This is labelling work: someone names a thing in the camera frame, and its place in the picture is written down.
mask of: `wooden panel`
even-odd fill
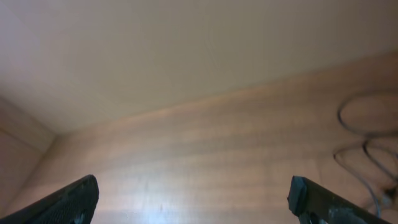
[[[38,164],[41,153],[0,131],[0,215]]]
[[[0,98],[0,130],[40,152],[45,152],[55,138],[53,132],[2,98]]]
[[[369,195],[331,155],[361,137],[336,109],[351,93],[398,86],[397,74],[389,54],[71,133],[8,212],[86,174],[99,183],[93,223],[298,223],[292,175],[361,204]]]

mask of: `cable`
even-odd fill
[[[390,89],[390,90],[376,90],[376,91],[367,91],[367,92],[362,92],[362,93],[357,93],[349,96],[347,99],[343,100],[343,102],[339,105],[337,109],[337,119],[339,123],[347,129],[348,131],[351,131],[352,133],[361,135],[365,137],[364,142],[362,143],[362,150],[365,153],[365,155],[368,157],[368,159],[373,162],[380,170],[382,170],[387,176],[389,176],[394,182],[398,183],[398,176],[394,175],[392,172],[390,172],[384,165],[382,165],[376,158],[374,158],[372,155],[370,155],[368,151],[369,143],[372,141],[374,138],[379,138],[379,137],[388,137],[388,136],[398,136],[398,128],[393,128],[387,131],[367,131],[363,129],[358,129],[353,126],[348,125],[342,118],[342,112],[343,110],[349,105],[352,101],[357,100],[358,98],[364,98],[364,97],[369,97],[369,96],[376,96],[376,95],[397,95],[398,96],[398,89]],[[386,151],[390,155],[394,156],[395,159],[398,159],[398,154],[385,148],[385,147],[376,147],[379,150]],[[369,191],[373,201],[374,205],[376,207],[376,216],[380,218],[381,215],[381,209],[379,205],[379,201],[376,197],[376,194],[374,193],[373,189],[369,185],[369,183],[366,181],[364,177],[362,177],[359,173],[357,173],[355,170],[352,168],[344,165],[341,163],[336,157],[339,153],[348,151],[350,149],[354,149],[352,146],[351,147],[345,147],[340,150],[337,150],[335,153],[333,153],[333,158],[334,160],[342,167],[344,168],[347,172],[352,174],[354,177],[356,177]]]
[[[376,216],[380,218],[381,216],[381,209],[380,209],[380,205],[379,205],[379,200],[376,197],[376,194],[374,193],[372,187],[369,185],[369,183],[365,180],[365,178],[363,178],[359,173],[355,172],[354,169],[344,165],[343,163],[341,163],[338,159],[337,159],[337,155],[348,151],[348,150],[352,150],[355,149],[355,147],[353,146],[349,146],[349,147],[344,147],[342,149],[337,150],[335,153],[333,153],[333,158],[334,160],[337,162],[337,164],[339,164],[342,168],[344,168],[347,172],[349,172],[351,175],[353,175],[354,177],[356,177],[369,191],[369,193],[371,194],[371,197],[373,199],[374,205],[376,207]]]

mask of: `black cable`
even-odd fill
[[[347,129],[348,131],[351,131],[352,133],[361,135],[365,137],[365,141],[362,143],[362,149],[365,155],[368,157],[368,159],[373,162],[380,170],[382,170],[387,176],[389,176],[392,180],[394,180],[396,183],[398,183],[398,176],[394,175],[392,172],[390,172],[384,165],[382,165],[377,159],[375,159],[372,155],[370,155],[368,151],[368,146],[369,142],[374,139],[374,138],[379,138],[379,137],[387,137],[387,136],[398,136],[398,128],[390,129],[387,131],[367,131],[363,129],[358,129],[353,126],[348,125],[342,118],[342,112],[343,110],[349,105],[352,101],[357,100],[359,98],[364,98],[364,97],[369,97],[369,96],[377,96],[377,95],[397,95],[398,96],[398,89],[391,89],[391,90],[376,90],[376,91],[367,91],[367,92],[362,92],[362,93],[357,93],[353,94],[347,99],[343,100],[343,102],[339,105],[337,109],[337,119],[339,123]],[[398,159],[398,154],[385,148],[385,147],[377,147],[380,150],[388,152],[390,155],[393,155],[395,159]],[[376,207],[376,216],[380,217],[381,214],[381,209],[379,205],[379,201],[376,197],[376,194],[374,193],[373,189],[369,185],[369,183],[366,181],[364,177],[362,177],[359,173],[355,172],[355,170],[349,168],[348,166],[344,165],[341,163],[336,156],[344,151],[350,150],[352,147],[346,147],[342,148],[338,151],[336,151],[333,154],[334,160],[346,171],[348,171],[350,174],[352,174],[354,177],[356,177],[369,191],[371,194],[371,197],[374,201],[375,207]]]

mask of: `wire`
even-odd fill
[[[347,129],[348,131],[351,131],[354,134],[358,134],[361,136],[365,137],[364,142],[362,143],[362,150],[365,153],[365,155],[368,157],[368,159],[373,162],[380,170],[382,170],[387,176],[389,176],[392,180],[394,180],[396,183],[398,183],[398,176],[394,175],[392,172],[390,172],[384,165],[382,165],[376,158],[374,158],[372,155],[370,155],[368,151],[369,143],[374,139],[374,138],[379,138],[379,137],[388,137],[388,136],[398,136],[398,128],[393,128],[387,131],[367,131],[359,128],[355,128],[353,126],[348,125],[342,118],[342,112],[343,110],[349,105],[352,101],[357,100],[359,98],[364,98],[364,97],[369,97],[369,96],[376,96],[376,95],[397,95],[398,96],[398,89],[390,89],[390,90],[376,90],[376,91],[367,91],[367,92],[362,92],[362,93],[357,93],[349,96],[347,99],[343,100],[341,104],[339,105],[337,109],[337,119],[339,123]],[[398,159],[398,154],[391,151],[390,149],[387,149],[385,147],[376,147],[379,150],[386,151],[390,155],[394,156],[395,159]],[[334,160],[342,167],[344,168],[347,172],[352,174],[354,177],[356,177],[369,191],[373,201],[374,205],[376,207],[376,216],[380,218],[381,216],[381,209],[379,205],[379,200],[376,197],[376,194],[374,193],[373,189],[371,188],[370,184],[366,181],[364,177],[362,177],[359,173],[357,173],[354,169],[344,165],[341,163],[336,157],[338,154],[354,149],[354,147],[345,147],[342,149],[337,150],[335,153],[333,153],[333,158]]]
[[[371,194],[371,197],[373,199],[374,202],[374,206],[376,207],[376,216],[380,218],[381,216],[381,209],[380,209],[380,205],[379,205],[379,200],[376,197],[376,194],[374,193],[372,187],[370,186],[370,184],[366,181],[366,179],[364,177],[362,177],[359,173],[357,173],[354,169],[344,165],[342,162],[340,162],[337,159],[337,155],[345,152],[345,151],[349,151],[352,149],[356,149],[353,146],[348,146],[348,147],[344,147],[342,149],[337,150],[336,152],[333,153],[333,158],[334,160],[337,162],[337,164],[339,164],[342,168],[344,168],[347,172],[349,172],[351,175],[353,175],[354,177],[356,177],[369,191],[369,193]]]

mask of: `black object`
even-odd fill
[[[301,224],[388,224],[305,177],[293,176],[287,200]]]
[[[93,175],[87,175],[32,205],[0,219],[0,224],[89,224],[94,215],[99,193],[97,180]]]

